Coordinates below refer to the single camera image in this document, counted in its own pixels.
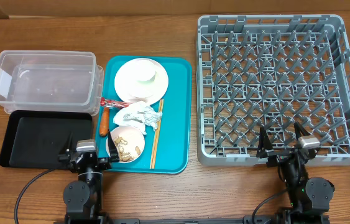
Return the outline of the aluminium foil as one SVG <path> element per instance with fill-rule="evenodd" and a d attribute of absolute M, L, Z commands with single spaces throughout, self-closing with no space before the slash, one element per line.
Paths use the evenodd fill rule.
<path fill-rule="evenodd" d="M 162 112 L 144 111 L 136 113 L 127 113 L 123 116 L 125 126 L 132 126 L 137 128 L 145 135 L 146 127 L 150 126 L 153 130 L 158 128 L 158 122 L 162 118 Z"/>

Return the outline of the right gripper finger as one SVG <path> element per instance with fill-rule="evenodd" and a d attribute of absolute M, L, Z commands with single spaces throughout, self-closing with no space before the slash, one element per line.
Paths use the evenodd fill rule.
<path fill-rule="evenodd" d="M 257 148 L 257 153 L 272 152 L 273 150 L 274 149 L 268 137 L 267 131 L 263 126 L 261 126 L 259 129 L 259 144 Z"/>
<path fill-rule="evenodd" d="M 309 136 L 310 133 L 298 122 L 294 122 L 294 129 L 296 138 L 299 139 L 302 136 Z"/>

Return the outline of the peanuts and rice scraps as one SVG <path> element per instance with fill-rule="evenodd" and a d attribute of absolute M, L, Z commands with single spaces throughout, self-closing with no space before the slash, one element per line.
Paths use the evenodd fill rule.
<path fill-rule="evenodd" d="M 119 154 L 120 162 L 131 162 L 136 160 L 141 155 L 141 150 L 138 146 L 131 146 L 121 136 L 114 140 L 116 149 Z"/>

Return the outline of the orange carrot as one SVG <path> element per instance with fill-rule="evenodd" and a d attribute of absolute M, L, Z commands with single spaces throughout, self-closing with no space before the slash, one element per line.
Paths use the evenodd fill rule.
<path fill-rule="evenodd" d="M 105 137 L 109 132 L 109 108 L 104 107 L 99 125 L 99 135 Z"/>

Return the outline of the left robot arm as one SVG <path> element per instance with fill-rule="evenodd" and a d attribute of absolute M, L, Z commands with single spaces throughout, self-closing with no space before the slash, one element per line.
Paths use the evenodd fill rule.
<path fill-rule="evenodd" d="M 102 211 L 103 171 L 119 162 L 115 143 L 111 142 L 109 156 L 98 157 L 98 147 L 93 139 L 78 141 L 73 145 L 69 134 L 64 147 L 58 153 L 58 161 L 78 175 L 63 191 L 66 205 L 65 223 L 113 223 Z"/>

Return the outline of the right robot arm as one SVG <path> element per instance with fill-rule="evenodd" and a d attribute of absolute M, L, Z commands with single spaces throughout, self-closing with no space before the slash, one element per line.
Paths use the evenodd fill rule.
<path fill-rule="evenodd" d="M 316 157 L 320 141 L 300 123 L 294 123 L 297 143 L 292 148 L 275 151 L 264 127 L 260 127 L 256 156 L 266 158 L 267 167 L 276 167 L 285 189 L 270 196 L 254 209 L 251 221 L 258 223 L 257 211 L 267 202 L 287 193 L 291 207 L 282 207 L 266 223 L 329 223 L 329 211 L 335 187 L 322 177 L 309 177 L 305 164 Z"/>

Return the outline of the red snack wrapper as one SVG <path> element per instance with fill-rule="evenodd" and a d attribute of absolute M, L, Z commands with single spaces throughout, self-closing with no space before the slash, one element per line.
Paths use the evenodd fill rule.
<path fill-rule="evenodd" d="M 105 108 L 123 109 L 123 108 L 127 108 L 129 105 L 131 105 L 131 103 L 101 98 L 100 105 L 102 107 L 105 107 Z"/>

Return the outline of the white napkin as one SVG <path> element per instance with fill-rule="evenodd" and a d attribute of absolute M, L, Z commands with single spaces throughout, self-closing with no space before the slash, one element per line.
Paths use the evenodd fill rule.
<path fill-rule="evenodd" d="M 131 103 L 127 108 L 119 110 L 113 118 L 113 123 L 118 126 L 125 126 L 123 121 L 123 116 L 127 113 L 136 113 L 144 111 L 155 111 L 150 105 L 144 101 L 139 101 L 136 103 Z"/>

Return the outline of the small pink bowl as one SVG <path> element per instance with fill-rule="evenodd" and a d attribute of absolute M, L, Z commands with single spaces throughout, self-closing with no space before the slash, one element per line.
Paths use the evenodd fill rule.
<path fill-rule="evenodd" d="M 118 126 L 111 131 L 111 137 L 113 140 L 115 140 L 119 136 L 123 137 L 128 142 L 129 145 L 138 146 L 142 151 L 141 154 L 143 153 L 144 146 L 145 146 L 145 139 L 144 139 L 144 135 L 137 128 L 134 128 L 132 126 Z M 130 163 L 130 162 L 119 161 L 119 163 Z"/>

